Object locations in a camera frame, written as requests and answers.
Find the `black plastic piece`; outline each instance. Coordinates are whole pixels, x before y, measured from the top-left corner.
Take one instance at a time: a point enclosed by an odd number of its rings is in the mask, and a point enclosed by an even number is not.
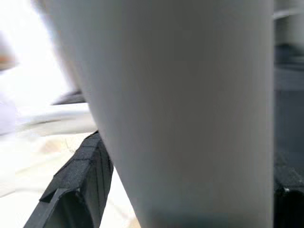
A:
[[[304,178],[286,161],[288,152],[275,152],[274,228],[304,228]]]
[[[24,228],[99,228],[113,164],[98,132],[55,174]]]

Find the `white cylinder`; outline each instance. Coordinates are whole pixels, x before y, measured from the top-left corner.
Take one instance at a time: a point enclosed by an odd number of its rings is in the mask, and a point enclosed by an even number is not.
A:
[[[142,228],[272,227],[271,0],[50,0]]]

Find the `blurry object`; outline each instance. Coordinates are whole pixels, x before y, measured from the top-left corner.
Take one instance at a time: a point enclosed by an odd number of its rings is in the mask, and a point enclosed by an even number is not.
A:
[[[3,1],[0,15],[0,35],[18,60],[16,67],[0,76],[0,91],[16,107],[49,105],[70,91],[43,15],[34,11],[29,0]]]
[[[37,13],[43,18],[50,36],[52,37],[54,52],[62,70],[65,72],[64,77],[70,86],[71,92],[61,96],[54,105],[75,104],[85,102],[79,86],[77,71],[75,70],[73,56],[68,52],[66,44],[60,39],[60,32],[54,30],[51,15],[48,13],[47,2],[44,0],[31,0],[31,5]]]
[[[274,1],[275,45],[292,44],[304,49],[304,2]]]
[[[283,65],[276,66],[275,67],[275,91],[276,92],[286,92],[285,93],[285,99],[291,99],[294,97],[297,101],[288,102],[286,100],[286,108],[288,111],[288,106],[294,106],[296,108],[296,105],[298,105],[297,108],[299,108],[299,111],[302,107],[304,107],[303,100],[304,97],[301,95],[302,92],[304,92],[304,71],[302,70],[294,70],[292,68],[287,68]]]
[[[0,71],[10,69],[16,64],[15,56],[0,33]]]
[[[87,133],[97,130],[87,103],[20,109],[18,129],[25,135]]]
[[[277,12],[274,12],[272,18],[274,20],[286,18],[289,16],[297,15],[303,13],[301,9],[295,8],[295,9],[283,9],[283,10],[278,10]]]
[[[292,44],[275,47],[275,65],[279,68],[304,71],[304,52]]]
[[[85,103],[85,97],[83,96],[81,91],[76,91],[72,93],[68,93],[62,96],[58,101],[54,102],[54,105],[67,105],[67,104],[77,104],[77,103]]]
[[[271,1],[46,2],[144,227],[270,227]]]

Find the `gray cylindrical object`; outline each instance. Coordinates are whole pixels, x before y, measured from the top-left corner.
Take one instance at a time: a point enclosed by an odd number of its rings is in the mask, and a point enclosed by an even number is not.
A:
[[[272,227],[272,1],[46,4],[143,228]]]

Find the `white pole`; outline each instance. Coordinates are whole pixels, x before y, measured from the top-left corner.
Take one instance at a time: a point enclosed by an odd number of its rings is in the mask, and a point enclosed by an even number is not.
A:
[[[272,227],[271,0],[50,0],[142,228]]]

